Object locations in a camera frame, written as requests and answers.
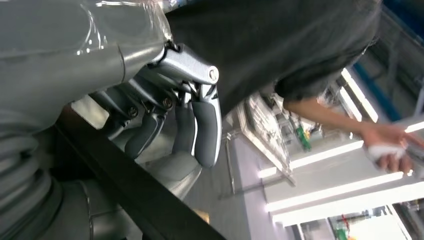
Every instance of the wall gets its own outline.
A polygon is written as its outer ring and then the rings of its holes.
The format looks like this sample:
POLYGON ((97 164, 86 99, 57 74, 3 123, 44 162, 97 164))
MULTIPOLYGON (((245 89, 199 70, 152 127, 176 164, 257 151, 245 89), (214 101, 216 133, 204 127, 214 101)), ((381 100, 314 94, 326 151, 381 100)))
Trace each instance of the wall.
MULTIPOLYGON (((258 172, 261 157, 240 138, 232 140, 231 145, 239 165, 241 185, 246 187, 260 183, 258 172)), ((263 190, 245 194, 244 200, 252 240, 294 239, 291 229, 284 229, 279 224, 274 224, 269 213, 265 211, 267 202, 263 190)))

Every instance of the person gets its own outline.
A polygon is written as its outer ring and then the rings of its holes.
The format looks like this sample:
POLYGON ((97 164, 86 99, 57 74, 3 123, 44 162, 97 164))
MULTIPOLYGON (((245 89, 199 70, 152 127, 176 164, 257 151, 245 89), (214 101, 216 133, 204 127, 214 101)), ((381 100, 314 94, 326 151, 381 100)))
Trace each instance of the person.
MULTIPOLYGON (((138 64, 134 59, 143 54, 130 54, 132 45, 118 51, 110 38, 111 47, 105 46, 102 51, 87 48, 87 54, 78 50, 69 57, 56 58, 61 55, 55 47, 68 50, 73 46, 68 44, 80 41, 78 34, 84 31, 76 28, 78 24, 90 24, 91 32, 92 23, 100 21, 99 25, 93 24, 94 32, 99 41, 104 39, 106 43, 106 37, 100 38, 97 27, 106 26, 113 32, 114 28, 107 26, 114 26, 118 20, 130 23, 126 17, 145 14, 144 8, 138 12, 129 7, 139 5, 129 4, 125 6, 125 14, 114 18, 102 14, 93 17, 99 8, 88 11, 84 5, 89 2, 1 3, 0 19, 13 24, 2 28, 5 34, 0 50, 0 239, 85 240, 94 238, 94 229, 102 236, 106 229, 114 236, 122 234, 113 227, 125 227, 123 219, 130 222, 129 217, 105 218, 97 223, 107 223, 107 227, 96 228, 95 217, 117 213, 115 205, 98 192, 101 189, 98 183, 58 182, 38 166, 32 154, 37 146, 32 135, 53 125, 65 104, 121 83, 130 74, 129 70, 138 71, 137 67, 123 71, 121 57, 129 54, 125 61, 138 64), (21 54, 22 58, 10 57, 21 54), (55 59, 66 64, 51 61, 55 59), (84 67, 75 70, 77 63, 84 67)), ((401 128, 357 122, 316 102, 315 96, 325 85, 337 78, 373 41, 380 7, 377 0, 200 0, 170 12, 167 17, 176 42, 185 43, 219 68, 218 91, 223 115, 253 92, 278 81, 275 90, 284 97, 288 110, 357 133, 367 146, 399 144, 404 140, 422 145, 420 139, 405 134, 401 128)), ((116 36, 125 37, 126 29, 117 31, 116 36)), ((133 35, 130 36, 128 39, 132 41, 133 35)), ((397 162, 391 155, 380 159, 381 167, 392 171, 406 172, 412 167, 410 162, 407 157, 397 162)))
MULTIPOLYGON (((376 40, 380 0, 202 0, 169 12, 176 42, 220 71, 222 115, 266 85, 284 108, 311 121, 352 132, 365 146, 423 141, 401 127, 358 122, 332 112, 317 96, 376 40)), ((377 163, 409 172, 411 159, 386 154, 377 163)))

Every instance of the shirt sleeve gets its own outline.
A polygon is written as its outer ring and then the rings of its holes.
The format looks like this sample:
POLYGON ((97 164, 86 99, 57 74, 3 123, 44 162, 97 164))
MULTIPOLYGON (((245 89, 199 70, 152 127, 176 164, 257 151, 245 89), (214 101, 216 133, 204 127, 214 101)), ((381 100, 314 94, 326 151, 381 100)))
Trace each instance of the shirt sleeve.
POLYGON ((275 92, 280 97, 284 98, 284 101, 288 102, 297 102, 303 99, 316 98, 326 90, 330 83, 339 78, 341 72, 342 70, 330 73, 325 77, 315 78, 314 81, 311 81, 308 84, 301 84, 302 81, 298 81, 300 85, 290 87, 290 89, 287 88, 287 85, 296 85, 296 82, 287 83, 285 80, 281 80, 275 85, 275 92))
POLYGON ((364 49, 366 47, 342 52, 335 57, 300 68, 278 81, 274 90, 285 101, 290 102, 317 97, 340 77, 343 68, 358 60, 364 49))

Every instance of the fluorescent light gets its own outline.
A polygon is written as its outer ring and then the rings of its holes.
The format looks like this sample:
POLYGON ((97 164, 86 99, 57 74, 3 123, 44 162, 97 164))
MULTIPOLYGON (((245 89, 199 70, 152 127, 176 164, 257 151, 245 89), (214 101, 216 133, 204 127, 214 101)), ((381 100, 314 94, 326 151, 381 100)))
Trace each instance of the fluorescent light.
POLYGON ((277 173, 277 168, 274 166, 274 167, 267 168, 267 169, 264 169, 264 170, 260 171, 257 174, 257 176, 260 179, 263 179, 263 178, 267 178, 267 177, 270 177, 272 175, 275 175, 276 173, 277 173))
POLYGON ((340 154, 350 152, 352 150, 360 149, 362 148, 363 144, 364 144, 364 141, 356 141, 356 142, 352 142, 343 146, 332 148, 327 151, 322 151, 314 155, 303 157, 298 160, 292 161, 290 163, 290 168, 291 169, 300 168, 308 164, 312 164, 327 158, 331 158, 340 154))
POLYGON ((407 129, 405 130, 406 133, 411 133, 411 132, 415 132, 417 130, 421 130, 424 129, 424 121, 419 122, 417 124, 413 124, 409 127, 407 127, 407 129))
POLYGON ((362 121, 362 114, 359 112, 357 106, 355 105, 354 101, 352 101, 351 97, 349 96, 348 92, 344 87, 340 88, 340 95, 343 98, 344 102, 347 104, 347 107, 355 116, 356 120, 358 120, 359 122, 362 121))
POLYGON ((362 212, 364 209, 420 199, 424 197, 423 189, 424 182, 404 185, 277 214, 272 217, 272 220, 274 222, 280 222, 284 227, 287 227, 341 214, 362 212))
POLYGON ((349 71, 346 68, 344 68, 343 71, 341 71, 341 75, 343 76, 343 78, 347 82, 347 84, 349 85, 350 89, 352 89, 352 92, 358 98, 359 102, 362 104, 362 106, 365 109, 365 111, 371 117, 372 121, 376 123, 377 120, 379 119, 379 115, 374 110, 373 106, 368 101, 368 99, 365 97, 364 93, 359 88, 358 84, 352 78, 352 76, 349 73, 349 71))
POLYGON ((341 75, 343 76, 344 80, 347 82, 350 89, 352 89, 352 92, 355 94, 355 96, 358 98, 360 102, 366 99, 364 93, 361 91, 358 84, 355 82, 355 80, 352 78, 351 74, 346 68, 343 69, 343 71, 341 72, 341 75))
POLYGON ((403 172, 395 172, 395 173, 373 177, 373 178, 369 178, 369 179, 365 179, 361 181, 356 181, 356 182, 352 182, 352 183, 348 183, 348 184, 344 184, 344 185, 340 185, 336 187, 327 188, 320 191, 307 193, 300 196, 290 197, 284 200, 268 203, 265 209, 267 212, 273 212, 273 211, 277 211, 281 209, 286 209, 296 205, 306 204, 313 201, 326 199, 326 198, 334 197, 337 195, 350 193, 353 191, 400 180, 403 177, 403 175, 404 175, 403 172))
POLYGON ((368 113, 368 115, 371 118, 371 120, 374 123, 376 123, 377 120, 379 119, 379 115, 377 114, 377 112, 374 110, 373 106, 371 106, 371 103, 367 99, 364 99, 362 101, 362 107, 368 113))
MULTIPOLYGON (((417 123, 417 124, 410 125, 405 130, 405 132, 411 133, 411 132, 418 131, 418 130, 421 130, 421 129, 424 129, 424 121, 417 123)), ((293 169, 300 168, 300 167, 303 167, 303 166, 306 166, 306 165, 309 165, 309 164, 319 162, 319 161, 327 159, 327 158, 335 157, 335 156, 340 155, 340 154, 345 154, 345 153, 348 153, 350 151, 360 149, 363 146, 363 144, 364 144, 364 141, 356 141, 356 142, 352 142, 352 143, 349 143, 349 144, 346 144, 346 145, 343 145, 343 146, 332 148, 330 150, 323 151, 323 152, 320 152, 320 153, 317 153, 317 154, 314 154, 314 155, 299 158, 299 159, 294 160, 290 163, 290 169, 293 170, 293 169)), ((271 168, 267 168, 267 169, 260 171, 259 174, 258 174, 259 177, 262 174, 274 172, 273 168, 274 167, 271 167, 271 168)))

